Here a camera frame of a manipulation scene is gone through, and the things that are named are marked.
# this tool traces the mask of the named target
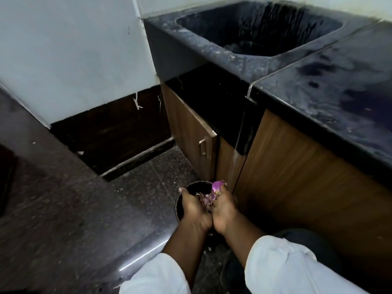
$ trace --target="cabinet handle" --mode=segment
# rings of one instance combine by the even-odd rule
[[[205,156],[206,153],[206,145],[205,145],[205,138],[199,141],[199,152],[201,156]]]

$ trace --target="dark pants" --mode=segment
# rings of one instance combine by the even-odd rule
[[[273,234],[275,237],[285,238],[289,242],[298,243],[309,248],[317,258],[317,261],[341,274],[342,267],[333,248],[316,233],[306,229],[287,229]],[[223,288],[230,294],[249,294],[245,286],[245,273],[241,263],[230,252],[225,260],[221,273]]]

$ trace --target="hand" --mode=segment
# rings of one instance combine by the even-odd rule
[[[211,214],[203,207],[199,198],[188,193],[186,188],[179,188],[182,194],[182,207],[184,208],[184,219],[199,224],[207,232],[213,226]]]
[[[213,201],[213,207],[211,208],[214,228],[223,236],[225,235],[230,222],[233,221],[239,213],[236,208],[235,198],[226,187],[227,183],[224,183],[221,186],[221,194]]]

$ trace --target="dark granite floor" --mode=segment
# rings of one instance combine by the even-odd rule
[[[0,218],[0,292],[116,293],[177,226],[179,186],[197,179],[175,147],[106,182],[0,94],[0,144],[18,156]],[[227,248],[206,248],[193,293],[222,293]]]

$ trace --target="white sleeve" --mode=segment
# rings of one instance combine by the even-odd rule
[[[172,257],[160,253],[120,287],[119,294],[190,294],[184,272]]]
[[[249,252],[245,282],[252,294],[367,293],[317,262],[307,247],[269,235]]]

